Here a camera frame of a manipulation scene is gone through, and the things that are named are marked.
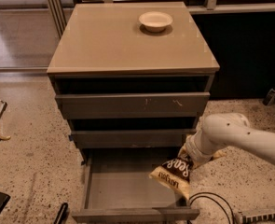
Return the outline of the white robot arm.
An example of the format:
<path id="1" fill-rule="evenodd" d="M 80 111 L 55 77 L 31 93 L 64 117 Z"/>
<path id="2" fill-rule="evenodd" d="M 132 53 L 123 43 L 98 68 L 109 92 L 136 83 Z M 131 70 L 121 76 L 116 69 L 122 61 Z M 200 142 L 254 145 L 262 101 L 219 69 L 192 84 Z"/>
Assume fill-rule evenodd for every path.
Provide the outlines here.
<path id="1" fill-rule="evenodd" d="M 243 149 L 275 165 L 275 133 L 253 129 L 241 113 L 207 116 L 201 122 L 201 128 L 186 138 L 178 156 L 191 159 L 198 167 L 229 146 Z"/>

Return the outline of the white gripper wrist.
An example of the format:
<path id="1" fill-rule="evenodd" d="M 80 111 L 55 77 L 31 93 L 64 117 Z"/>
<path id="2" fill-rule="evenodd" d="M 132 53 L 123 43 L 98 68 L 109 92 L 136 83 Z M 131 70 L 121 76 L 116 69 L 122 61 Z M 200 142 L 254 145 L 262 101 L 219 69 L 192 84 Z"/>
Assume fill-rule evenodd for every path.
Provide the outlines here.
<path id="1" fill-rule="evenodd" d="M 215 161 L 225 156 L 226 153 L 224 151 L 215 150 L 213 143 L 205 137 L 202 131 L 188 135 L 177 155 L 179 159 L 184 161 L 191 162 L 192 160 L 195 169 L 206 162 Z"/>

